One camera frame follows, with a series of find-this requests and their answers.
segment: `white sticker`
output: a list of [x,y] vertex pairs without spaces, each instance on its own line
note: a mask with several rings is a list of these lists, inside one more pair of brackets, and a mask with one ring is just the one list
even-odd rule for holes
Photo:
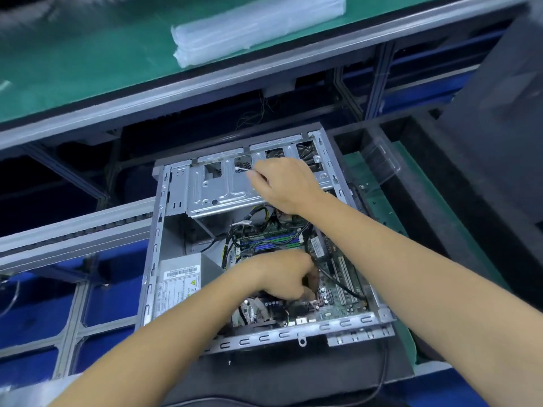
[[160,283],[156,288],[155,317],[165,313],[198,290],[200,290],[199,274]]
[[313,251],[317,257],[324,257],[324,252],[322,251],[322,246],[318,237],[313,237],[311,239],[311,245],[313,246]]
[[185,277],[189,274],[200,273],[200,266],[194,265],[191,267],[184,267],[178,270],[169,270],[164,272],[164,281],[170,280],[171,278]]

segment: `clear plastic bag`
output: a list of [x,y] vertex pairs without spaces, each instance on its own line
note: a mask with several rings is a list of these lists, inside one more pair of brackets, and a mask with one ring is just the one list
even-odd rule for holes
[[346,0],[258,0],[172,28],[181,67],[206,63],[342,16]]

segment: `human arm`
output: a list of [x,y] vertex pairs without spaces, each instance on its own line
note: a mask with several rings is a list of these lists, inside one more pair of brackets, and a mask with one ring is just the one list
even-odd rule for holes
[[300,250],[237,264],[106,353],[50,407],[159,405],[245,298],[265,290],[297,300],[306,293],[302,278],[313,268]]
[[320,228],[399,318],[490,405],[541,405],[540,312],[324,193],[300,160],[259,161],[255,170],[268,180],[248,173],[262,197]]

